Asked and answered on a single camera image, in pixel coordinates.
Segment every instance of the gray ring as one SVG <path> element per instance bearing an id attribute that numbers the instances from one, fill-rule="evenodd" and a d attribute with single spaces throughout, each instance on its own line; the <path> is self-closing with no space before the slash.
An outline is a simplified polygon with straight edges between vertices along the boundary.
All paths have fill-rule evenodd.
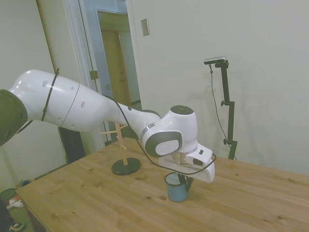
<path id="1" fill-rule="evenodd" d="M 155 126 L 155 123 L 151 123 L 151 124 L 147 125 L 147 126 L 143 129 L 143 131 L 142 131 L 141 134 L 140 134 L 140 141 L 141 141 L 141 142 L 143 142 L 143 137 L 144 137 L 145 133 L 146 133 L 151 127 L 154 127 L 154 126 Z"/>

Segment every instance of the black metal stand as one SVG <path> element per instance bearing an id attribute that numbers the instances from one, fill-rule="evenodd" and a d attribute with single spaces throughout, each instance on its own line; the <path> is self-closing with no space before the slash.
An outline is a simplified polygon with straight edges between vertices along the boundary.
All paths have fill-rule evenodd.
<path id="1" fill-rule="evenodd" d="M 127 165 L 124 165 L 123 159 L 112 165 L 112 173 L 115 175 L 130 175 L 138 169 L 140 169 L 140 161 L 136 158 L 127 158 Z"/>
<path id="2" fill-rule="evenodd" d="M 222 75 L 222 84 L 223 84 L 223 94 L 224 94 L 224 101 L 221 102 L 221 106 L 228 105 L 228 128 L 227 128 L 227 140 L 224 139 L 224 144 L 231 145 L 231 149 L 228 155 L 228 158 L 233 160 L 235 157 L 237 141 L 233 140 L 233 132 L 234 132 L 234 108 L 235 102 L 230 101 L 230 95 L 228 90 L 228 80 L 227 80 L 227 68 L 228 68 L 228 60 L 223 63 L 215 64 L 216 68 L 221 68 L 221 75 Z"/>

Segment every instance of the black round base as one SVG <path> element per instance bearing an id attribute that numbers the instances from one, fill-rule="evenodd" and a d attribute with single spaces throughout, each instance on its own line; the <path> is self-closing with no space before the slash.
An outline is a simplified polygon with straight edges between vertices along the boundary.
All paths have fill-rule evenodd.
<path id="1" fill-rule="evenodd" d="M 115 175 L 130 175 L 138 169 L 140 169 L 140 161 L 136 158 L 127 158 L 127 165 L 124 165 L 122 159 L 112 165 L 112 173 Z"/>

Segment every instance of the wood grain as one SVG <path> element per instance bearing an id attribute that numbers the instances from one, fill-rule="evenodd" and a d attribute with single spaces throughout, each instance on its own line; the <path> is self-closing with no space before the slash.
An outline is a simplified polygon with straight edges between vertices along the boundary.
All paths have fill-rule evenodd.
<path id="1" fill-rule="evenodd" d="M 117 143 L 17 192 L 51 232 L 308 232 L 309 177 L 218 158 L 216 177 L 195 180 L 188 200 L 167 199 L 160 169 L 124 139 L 141 169 L 117 176 Z"/>

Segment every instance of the door hinge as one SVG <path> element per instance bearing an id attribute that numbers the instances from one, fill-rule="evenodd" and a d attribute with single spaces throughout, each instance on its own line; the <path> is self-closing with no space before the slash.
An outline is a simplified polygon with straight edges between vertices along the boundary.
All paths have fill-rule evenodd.
<path id="1" fill-rule="evenodd" d="M 90 71 L 90 79 L 97 80 L 98 79 L 98 71 Z"/>

